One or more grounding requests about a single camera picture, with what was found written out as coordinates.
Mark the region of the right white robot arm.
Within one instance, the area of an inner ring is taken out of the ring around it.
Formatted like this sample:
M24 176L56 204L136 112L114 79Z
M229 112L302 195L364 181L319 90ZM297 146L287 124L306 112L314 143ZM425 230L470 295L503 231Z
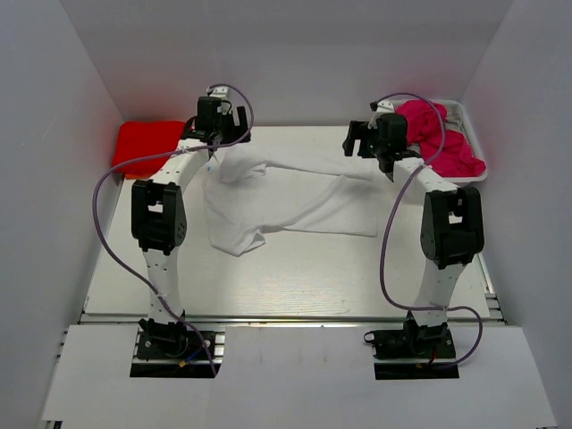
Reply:
M445 330L459 276L484 248L484 223L479 191L441 177L420 154L408 148L407 132L403 115L378 114L370 122L350 122L342 148L345 156L376 159L380 171L400 186L383 233L380 283L386 300L407 311L413 324L403 334L405 349L422 357L434 348L436 336ZM423 202L420 246L425 269L414 303L406 306L389 295L385 258L393 221L407 194Z

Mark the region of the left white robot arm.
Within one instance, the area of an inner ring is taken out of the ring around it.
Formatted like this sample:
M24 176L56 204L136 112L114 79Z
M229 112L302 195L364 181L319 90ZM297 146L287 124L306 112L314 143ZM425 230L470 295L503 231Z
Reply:
M183 193L215 147L248 141L246 108L232 108L227 86L210 88L198 99L197 114L183 127L177 154L150 179L131 187L131 234L138 242L152 284L148 319L175 324L184 317L178 279L178 252L188 225Z

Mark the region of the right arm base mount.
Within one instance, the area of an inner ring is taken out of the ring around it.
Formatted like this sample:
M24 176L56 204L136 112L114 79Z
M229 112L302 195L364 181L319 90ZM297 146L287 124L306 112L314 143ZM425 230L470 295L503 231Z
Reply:
M458 379L457 355L447 323L420 325L412 314L399 329L366 332L377 381Z

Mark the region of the white t shirt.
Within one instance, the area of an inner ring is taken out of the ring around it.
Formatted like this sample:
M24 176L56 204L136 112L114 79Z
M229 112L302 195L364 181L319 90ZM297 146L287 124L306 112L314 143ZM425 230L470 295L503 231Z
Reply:
M272 232L378 231L372 163L320 149L225 149L207 164L203 193L210 243L235 257L263 246Z

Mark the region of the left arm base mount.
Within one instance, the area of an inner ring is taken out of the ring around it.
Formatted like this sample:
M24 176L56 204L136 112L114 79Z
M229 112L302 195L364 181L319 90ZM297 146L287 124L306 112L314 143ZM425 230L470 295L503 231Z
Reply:
M215 331L193 332L180 322L160 324L139 320L132 378L213 379L223 358L222 335Z

